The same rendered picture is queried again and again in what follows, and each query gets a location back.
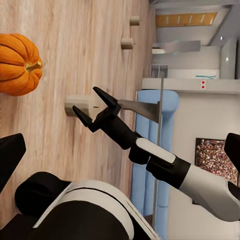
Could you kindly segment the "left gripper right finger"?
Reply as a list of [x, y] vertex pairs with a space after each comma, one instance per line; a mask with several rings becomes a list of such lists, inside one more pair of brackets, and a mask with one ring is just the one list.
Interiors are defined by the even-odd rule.
[[224, 145], [224, 151], [240, 173], [240, 135], [229, 133]]

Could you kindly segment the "pumpkin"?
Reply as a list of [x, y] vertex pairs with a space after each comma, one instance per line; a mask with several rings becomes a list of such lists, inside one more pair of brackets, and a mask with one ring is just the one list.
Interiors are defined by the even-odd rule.
[[0, 34], [0, 92], [13, 97], [34, 91], [43, 75], [37, 46], [19, 33]]

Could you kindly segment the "pillar candle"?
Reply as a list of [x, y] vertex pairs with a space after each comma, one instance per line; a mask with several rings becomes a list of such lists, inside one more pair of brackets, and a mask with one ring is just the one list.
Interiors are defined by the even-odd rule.
[[134, 49], [134, 39], [133, 38], [122, 38], [121, 39], [121, 49], [122, 50], [133, 50]]
[[141, 24], [140, 16], [130, 16], [129, 25], [130, 26], [139, 26]]
[[65, 113], [69, 117], [77, 117], [78, 115], [73, 110], [76, 106], [90, 118], [93, 118], [96, 112], [96, 100], [93, 96], [88, 95], [68, 95], [65, 99]]

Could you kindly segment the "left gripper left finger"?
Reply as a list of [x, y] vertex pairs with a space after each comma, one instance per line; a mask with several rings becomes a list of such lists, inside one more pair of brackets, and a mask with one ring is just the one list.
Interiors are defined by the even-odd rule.
[[0, 138], [0, 193], [26, 153], [22, 133]]

